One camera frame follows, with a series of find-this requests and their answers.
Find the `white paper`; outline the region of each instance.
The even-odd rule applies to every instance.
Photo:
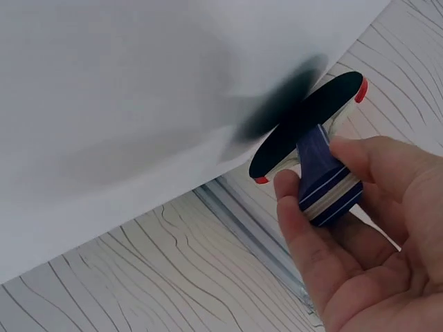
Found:
[[[0,282],[243,163],[243,121],[387,3],[2,2]]]

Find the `wood grain pattern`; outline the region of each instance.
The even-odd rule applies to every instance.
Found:
[[[443,154],[443,5],[395,0],[323,82],[369,94],[341,128]],[[0,287],[0,332],[322,331],[248,165]]]
[[[0,289],[5,331],[319,331],[188,193]]]

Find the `hand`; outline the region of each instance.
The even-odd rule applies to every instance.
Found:
[[[364,182],[360,206],[401,251],[350,213],[311,226],[297,174],[275,177],[280,227],[326,331],[442,331],[443,158],[384,137],[330,147]]]

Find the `finger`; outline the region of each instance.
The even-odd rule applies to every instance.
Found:
[[[285,196],[298,196],[300,178],[290,169],[284,169],[274,177],[274,190],[277,200]]]
[[[320,315],[337,289],[349,279],[334,250],[317,234],[293,196],[278,201],[280,228],[293,261]]]
[[[363,211],[397,245],[402,246],[408,238],[408,231],[401,204],[392,200],[377,185],[364,183],[363,188],[363,197],[359,203]]]
[[[353,174],[362,181],[376,183],[399,203],[414,181],[441,164],[437,156],[382,136],[365,140],[335,138],[330,149]]]
[[[398,250],[378,230],[347,213],[329,227],[332,237],[365,270],[383,265]]]

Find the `white stripe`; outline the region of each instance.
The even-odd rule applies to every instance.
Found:
[[[337,211],[335,211],[333,214],[331,214],[329,217],[327,217],[318,227],[322,226],[326,221],[330,220],[333,216],[335,216],[337,213],[339,213],[350,201],[355,199],[359,194],[361,194],[363,190],[360,190],[354,197],[352,197],[346,204],[343,204],[342,207],[340,207]]]
[[[315,189],[311,194],[307,195],[304,199],[302,199],[300,202],[298,202],[298,204],[302,204],[304,201],[306,201],[309,197],[311,197],[313,194],[315,194],[318,190],[320,190],[321,188],[323,188],[324,186],[326,186],[329,182],[331,182],[334,178],[336,178],[336,176],[338,176],[341,171],[343,171],[346,168],[346,166],[343,166],[342,168],[339,169],[339,171],[337,173],[335,173],[333,175],[333,177],[331,177],[328,181],[326,181],[325,183],[323,183],[320,187],[318,187],[317,189]]]
[[[304,213],[312,220],[316,218],[319,214],[324,212],[329,206],[337,202],[341,197],[343,197],[349,190],[351,190],[357,183],[359,179],[353,175],[348,174],[342,181],[337,183],[330,191],[328,191],[323,197],[318,199],[314,204],[307,208]]]

